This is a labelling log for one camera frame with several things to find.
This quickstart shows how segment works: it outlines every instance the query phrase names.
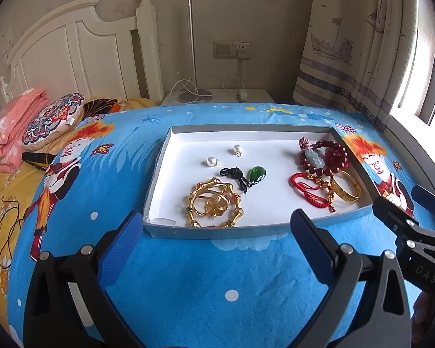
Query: wall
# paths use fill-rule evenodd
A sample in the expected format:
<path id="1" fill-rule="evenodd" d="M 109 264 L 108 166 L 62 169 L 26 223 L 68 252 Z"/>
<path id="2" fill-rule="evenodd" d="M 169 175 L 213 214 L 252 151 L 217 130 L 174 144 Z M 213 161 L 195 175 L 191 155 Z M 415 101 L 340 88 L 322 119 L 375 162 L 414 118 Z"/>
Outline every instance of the wall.
<path id="1" fill-rule="evenodd" d="M 13 44 L 40 17 L 73 0 L 4 0 L 0 5 L 0 36 L 12 25 Z M 165 93 L 176 81 L 190 78 L 187 0 L 152 0 L 156 5 L 160 64 Z M 244 61 L 246 88 L 264 88 L 276 101 L 288 102 L 296 83 L 312 0 L 193 0 L 197 78 L 201 88 L 221 88 L 235 75 L 237 60 L 213 59 L 213 41 L 252 43 Z M 100 0 L 100 18 L 114 21 L 135 15 L 139 0 Z M 10 66 L 0 76 L 10 79 Z M 227 88 L 236 87 L 227 78 Z M 0 92 L 0 106 L 3 100 Z"/>

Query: pearl earring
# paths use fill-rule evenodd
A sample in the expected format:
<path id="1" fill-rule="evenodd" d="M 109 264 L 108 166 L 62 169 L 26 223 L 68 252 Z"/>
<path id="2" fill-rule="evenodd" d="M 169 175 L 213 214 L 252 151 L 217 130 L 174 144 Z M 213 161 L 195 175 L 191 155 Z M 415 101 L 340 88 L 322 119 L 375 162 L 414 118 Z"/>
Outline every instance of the pearl earring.
<path id="1" fill-rule="evenodd" d="M 237 157 L 240 157 L 242 155 L 242 146 L 241 145 L 235 145 L 234 146 L 234 153 Z"/>
<path id="2" fill-rule="evenodd" d="M 208 157 L 208 159 L 206 160 L 206 164 L 209 167 L 220 167 L 222 165 L 221 161 L 214 157 Z"/>

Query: gold bangle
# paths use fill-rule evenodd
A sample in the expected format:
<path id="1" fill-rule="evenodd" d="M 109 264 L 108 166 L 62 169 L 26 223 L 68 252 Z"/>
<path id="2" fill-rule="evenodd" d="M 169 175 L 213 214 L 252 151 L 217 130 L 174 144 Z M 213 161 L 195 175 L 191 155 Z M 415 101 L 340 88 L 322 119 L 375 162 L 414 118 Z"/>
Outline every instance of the gold bangle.
<path id="1" fill-rule="evenodd" d="M 220 191 L 215 191 L 212 188 L 221 187 Z M 203 196 L 203 194 L 211 194 L 212 196 Z M 196 209 L 195 201 L 197 198 L 205 200 L 204 212 Z M 220 225 L 202 226 L 193 216 L 210 216 L 217 217 L 222 216 L 228 209 L 229 204 L 234 204 L 235 209 L 231 215 L 231 218 Z M 188 205 L 186 207 L 186 215 L 190 219 L 190 226 L 194 228 L 228 228 L 235 226 L 237 218 L 243 215 L 244 211 L 240 207 L 240 195 L 234 192 L 234 188 L 231 183 L 223 183 L 218 178 L 214 177 L 207 183 L 198 183 L 195 186 L 195 190 L 188 195 Z"/>
<path id="2" fill-rule="evenodd" d="M 338 183 L 335 181 L 334 176 L 330 176 L 330 186 L 332 187 L 332 190 L 340 196 L 341 199 L 345 200 L 348 203 L 356 203 L 362 195 L 361 186 L 356 181 L 355 178 L 353 178 L 350 174 L 348 174 L 346 171 L 340 170 L 338 174 L 343 174 L 345 177 L 347 177 L 351 182 L 353 182 L 354 188 L 356 189 L 356 192 L 358 193 L 357 196 L 350 195 L 348 192 L 346 192 L 343 188 L 341 188 Z"/>

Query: black string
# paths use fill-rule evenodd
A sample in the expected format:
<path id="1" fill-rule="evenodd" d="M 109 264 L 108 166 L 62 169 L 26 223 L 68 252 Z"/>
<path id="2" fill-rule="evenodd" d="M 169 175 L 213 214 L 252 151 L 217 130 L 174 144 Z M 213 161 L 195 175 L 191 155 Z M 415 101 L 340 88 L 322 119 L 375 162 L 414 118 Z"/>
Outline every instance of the black string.
<path id="1" fill-rule="evenodd" d="M 19 229 L 21 230 L 21 221 L 24 221 L 24 218 L 19 218 L 19 215 L 20 215 L 20 212 L 19 212 L 19 201 L 17 201 L 17 200 L 3 200 L 3 198 L 4 198 L 4 196 L 2 197 L 2 201 L 3 201 L 4 203 L 17 203 L 17 206 L 13 206 L 13 207 L 11 207 L 10 209 L 7 209 L 7 210 L 5 211 L 5 213 L 3 214 L 3 216 L 1 217 L 1 219 L 0 219 L 0 228 L 1 228 L 1 225 L 2 225 L 2 223 L 3 223 L 3 220 L 4 220 L 5 217 L 7 216 L 8 212 L 9 212 L 9 211 L 12 211 L 13 209 L 16 209 L 16 210 L 17 210 L 16 220 L 15 220 L 15 222 L 13 223 L 13 225 L 11 226 L 10 230 L 8 231 L 8 238 L 7 238 L 7 240 L 5 241 L 5 243 L 3 244 L 3 246 L 2 246 L 2 248 L 1 248 L 1 250 L 0 250 L 0 259 L 1 259 L 1 257 L 2 257 L 2 253 L 3 253 L 3 250 L 5 249 L 6 246 L 8 246 L 8 253 L 9 253 L 9 255 L 10 255 L 10 259 L 13 259 L 12 251 L 11 251 L 11 247 L 10 247 L 10 239 L 11 239 L 11 237 L 13 236 L 13 233 L 14 233 L 14 230 L 15 230 L 15 227 L 16 227 L 17 224 L 19 224 Z M 7 265 L 7 266 L 4 267 L 4 266 L 2 265 L 2 262 L 0 261 L 0 267 L 1 267 L 2 269 L 8 269 L 10 266 L 11 266 L 11 264 L 10 264 L 10 265 Z"/>
<path id="2" fill-rule="evenodd" d="M 231 169 L 228 169 L 225 167 L 220 171 L 220 174 L 223 177 L 229 177 L 231 179 L 235 179 L 238 182 L 238 186 L 240 187 L 240 190 L 246 193 L 248 190 L 248 187 L 253 186 L 245 177 L 244 173 L 238 168 L 238 167 L 232 167 Z"/>

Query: blue bed sheet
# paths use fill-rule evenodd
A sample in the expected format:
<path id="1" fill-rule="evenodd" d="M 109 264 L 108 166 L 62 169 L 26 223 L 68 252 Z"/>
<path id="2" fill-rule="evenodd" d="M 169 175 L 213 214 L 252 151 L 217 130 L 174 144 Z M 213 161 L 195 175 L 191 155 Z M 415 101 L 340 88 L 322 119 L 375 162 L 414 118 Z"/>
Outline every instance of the blue bed sheet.
<path id="1" fill-rule="evenodd" d="M 19 235 L 10 270 L 8 319 L 23 338 L 26 295 L 40 251 L 54 256 L 96 244 L 133 210 L 142 211 L 155 158 L 171 126 L 190 124 L 304 124 L 330 126 L 341 135 L 377 143 L 389 189 L 403 194 L 416 184 L 401 159 L 362 115 L 332 109 L 270 104 L 165 106 L 114 113 L 82 122 L 75 143 L 55 159 Z M 374 166 L 363 163 L 383 190 Z M 293 170 L 287 169 L 287 177 Z M 434 218 L 407 203 L 427 228 Z M 379 255 L 395 249 L 394 235 L 367 215 L 327 228 L 339 242 Z M 419 290 L 406 285 L 410 305 Z M 183 346 L 286 347 L 310 318 L 327 288 L 317 282 L 291 235 L 231 240 L 168 240 L 144 234 L 117 283 L 107 292 L 149 348 Z M 346 332 L 360 299 L 358 285 L 336 335 Z M 87 326 L 96 335 L 94 326 Z"/>

